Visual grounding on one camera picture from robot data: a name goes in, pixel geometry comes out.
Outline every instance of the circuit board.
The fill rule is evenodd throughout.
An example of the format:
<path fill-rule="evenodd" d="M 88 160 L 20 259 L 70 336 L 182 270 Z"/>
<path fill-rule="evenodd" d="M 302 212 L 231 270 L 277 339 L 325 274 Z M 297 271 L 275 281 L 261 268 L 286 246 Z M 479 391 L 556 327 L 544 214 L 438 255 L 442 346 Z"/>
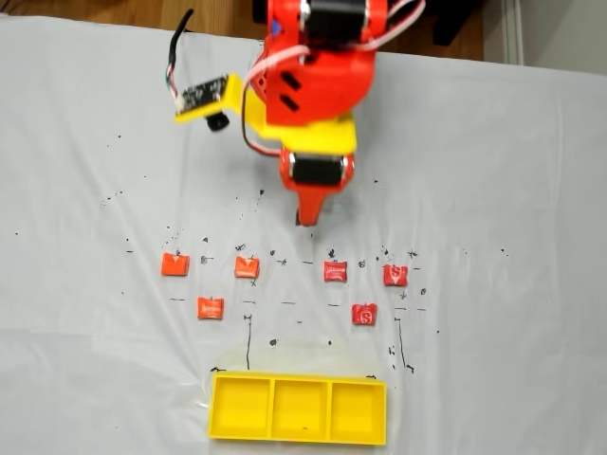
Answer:
<path fill-rule="evenodd" d="M 181 95 L 184 103 L 180 113 L 192 111 L 211 102 L 221 100 L 226 91 L 227 83 L 228 76 L 222 76 L 221 78 L 188 88 Z"/>

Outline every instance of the yellow 3d printed part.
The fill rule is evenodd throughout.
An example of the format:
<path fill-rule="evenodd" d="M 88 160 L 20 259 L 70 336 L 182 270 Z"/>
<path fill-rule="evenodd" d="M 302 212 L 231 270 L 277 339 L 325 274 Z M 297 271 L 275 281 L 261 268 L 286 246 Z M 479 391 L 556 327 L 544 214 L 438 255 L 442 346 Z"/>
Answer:
<path fill-rule="evenodd" d="M 386 444 L 386 384 L 375 379 L 216 373 L 209 437 Z"/>

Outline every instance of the cable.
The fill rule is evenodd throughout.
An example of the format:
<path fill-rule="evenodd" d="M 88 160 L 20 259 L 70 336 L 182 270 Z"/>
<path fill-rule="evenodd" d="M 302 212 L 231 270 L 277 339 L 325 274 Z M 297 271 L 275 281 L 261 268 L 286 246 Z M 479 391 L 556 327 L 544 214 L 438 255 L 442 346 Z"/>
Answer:
<path fill-rule="evenodd" d="M 310 48 L 306 45 L 294 45 L 292 47 L 288 47 L 287 49 L 283 49 L 279 52 L 276 52 L 269 57 L 265 57 L 263 60 L 257 62 L 249 71 L 245 79 L 243 80 L 243 95 L 242 95 L 242 105 L 240 109 L 240 119 L 241 119 L 241 127 L 243 131 L 243 139 L 245 143 L 255 152 L 265 155 L 265 156 L 278 156 L 280 154 L 280 149 L 269 149 L 262 145 L 253 143 L 247 138 L 247 128 L 245 124 L 245 111 L 247 108 L 247 89 L 250 85 L 250 81 L 257 76 L 259 73 L 266 71 L 271 66 L 275 66 L 276 64 L 286 60 L 291 59 L 293 57 L 298 57 L 301 55 L 306 55 L 310 53 Z"/>
<path fill-rule="evenodd" d="M 177 61 L 177 41 L 179 40 L 179 36 L 181 36 L 181 33 L 183 33 L 183 30 L 185 29 L 186 24 L 188 23 L 188 20 L 190 19 L 190 16 L 192 16 L 192 14 L 193 9 L 188 9 L 183 15 L 183 17 L 181 18 L 181 22 L 179 22 L 179 25 L 177 26 L 177 29 L 173 34 L 173 38 L 171 38 L 171 44 L 169 45 L 169 64 L 167 66 L 167 71 L 165 74 L 165 82 L 167 83 L 167 87 L 169 88 L 169 91 L 171 92 L 171 95 L 175 100 L 175 105 L 177 106 L 180 104 L 179 100 L 181 98 L 181 96 L 179 95 L 179 90 L 177 89 L 177 85 L 175 84 L 175 77 L 173 74 L 175 72 L 175 63 Z"/>
<path fill-rule="evenodd" d="M 396 12 L 397 11 L 396 8 L 400 9 L 405 4 L 406 3 L 403 3 L 402 5 L 399 5 L 399 4 L 394 5 L 392 7 L 392 9 L 390 9 L 390 12 L 392 12 L 392 11 Z M 376 39 L 372 38 L 368 43 L 364 43 L 362 45 L 355 45 L 354 48 L 357 50 L 376 50 L 379 47 L 385 45 L 390 40 L 394 39 L 400 33 L 405 31 L 407 28 L 412 26 L 414 24 L 414 22 L 417 19 L 419 19 L 419 16 L 421 16 L 421 13 L 424 12 L 425 7 L 426 7 L 426 0 L 419 0 L 419 3 L 414 8 L 414 10 L 411 11 L 409 14 L 407 14 L 407 16 L 405 16 L 405 18 L 402 21 L 400 21 L 400 23 L 398 25 L 392 27 L 390 30 L 386 31 L 383 35 L 379 36 L 378 38 L 376 38 Z"/>
<path fill-rule="evenodd" d="M 409 5 L 411 2 L 414 2 L 414 1 L 415 0 L 400 0 L 393 7 L 391 7 L 390 10 L 388 11 L 388 19 L 390 19 L 397 12 L 399 12 L 402 7 L 404 7 L 405 5 Z"/>

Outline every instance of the robotic arm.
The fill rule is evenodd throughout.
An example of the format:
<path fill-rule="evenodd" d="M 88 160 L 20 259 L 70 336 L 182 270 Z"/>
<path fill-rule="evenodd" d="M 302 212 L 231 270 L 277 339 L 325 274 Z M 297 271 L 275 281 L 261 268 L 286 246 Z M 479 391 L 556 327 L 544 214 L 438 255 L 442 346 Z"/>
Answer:
<path fill-rule="evenodd" d="M 175 47 L 189 10 L 171 41 L 167 68 L 175 120 L 203 117 L 219 131 L 229 123 L 224 109 L 240 115 L 247 145 L 278 157 L 285 187 L 298 194 L 296 223 L 313 226 L 324 199 L 354 175 L 351 110 L 371 86 L 377 49 L 425 6 L 425 0 L 267 0 L 264 48 L 244 80 L 231 74 L 179 94 Z M 280 140 L 281 148 L 249 140 L 246 123 L 259 137 Z"/>

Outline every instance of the black mark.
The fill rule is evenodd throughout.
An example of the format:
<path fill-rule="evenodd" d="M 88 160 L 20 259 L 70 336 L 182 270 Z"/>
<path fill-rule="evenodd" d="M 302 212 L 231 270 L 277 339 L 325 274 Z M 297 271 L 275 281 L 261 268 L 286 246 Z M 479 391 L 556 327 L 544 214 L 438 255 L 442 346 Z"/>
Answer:
<path fill-rule="evenodd" d="M 250 364 L 248 363 L 248 352 L 250 351 L 250 325 L 253 322 L 253 315 L 243 316 L 245 320 L 248 319 L 248 341 L 247 341 L 247 370 L 250 370 Z"/>

